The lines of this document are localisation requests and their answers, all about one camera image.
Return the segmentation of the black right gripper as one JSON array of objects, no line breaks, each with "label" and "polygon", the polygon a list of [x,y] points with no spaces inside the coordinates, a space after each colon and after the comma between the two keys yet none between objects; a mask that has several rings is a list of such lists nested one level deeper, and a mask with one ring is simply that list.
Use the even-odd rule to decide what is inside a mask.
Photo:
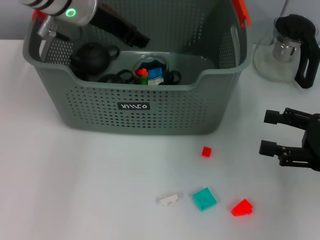
[{"label": "black right gripper", "polygon": [[309,114],[291,108],[279,111],[266,110],[264,123],[283,124],[305,130],[302,147],[288,147],[262,140],[259,154],[277,156],[282,167],[311,168],[320,171],[320,114]]}]

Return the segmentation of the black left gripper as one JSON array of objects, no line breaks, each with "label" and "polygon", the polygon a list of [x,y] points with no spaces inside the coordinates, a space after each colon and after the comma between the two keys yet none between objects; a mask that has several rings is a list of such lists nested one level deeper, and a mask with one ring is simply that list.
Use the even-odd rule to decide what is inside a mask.
[{"label": "black left gripper", "polygon": [[129,47],[145,48],[150,41],[149,37],[104,3],[97,4],[95,14],[89,23],[114,35]]}]

